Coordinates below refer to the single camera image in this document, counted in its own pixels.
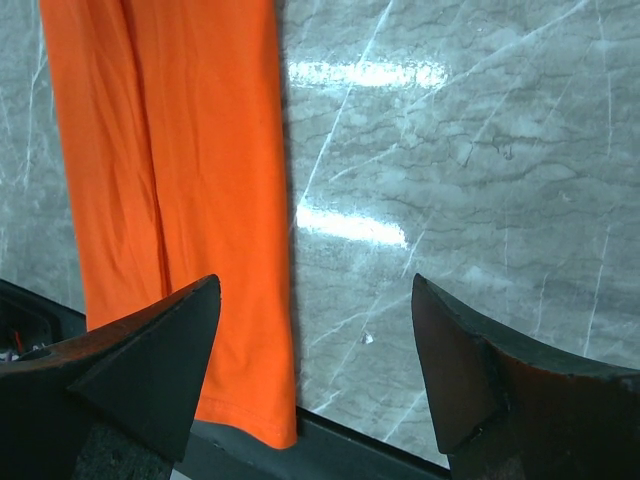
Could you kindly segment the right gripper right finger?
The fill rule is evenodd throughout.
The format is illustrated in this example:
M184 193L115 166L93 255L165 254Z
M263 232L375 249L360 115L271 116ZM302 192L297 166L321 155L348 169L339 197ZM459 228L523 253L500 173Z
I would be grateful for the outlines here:
M413 281L414 337L455 479L635 479L639 373L539 342Z

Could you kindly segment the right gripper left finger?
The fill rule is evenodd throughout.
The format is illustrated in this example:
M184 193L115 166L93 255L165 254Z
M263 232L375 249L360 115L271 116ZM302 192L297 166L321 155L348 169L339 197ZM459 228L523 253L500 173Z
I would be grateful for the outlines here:
M205 276L91 331L83 317L1 285L1 475L167 479L185 455L221 305Z

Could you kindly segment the orange t shirt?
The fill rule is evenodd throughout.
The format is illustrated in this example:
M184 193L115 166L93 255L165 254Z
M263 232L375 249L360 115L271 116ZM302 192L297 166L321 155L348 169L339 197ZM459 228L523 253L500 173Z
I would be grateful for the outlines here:
M278 22L271 1L43 1L90 329L210 274L196 411L296 433Z

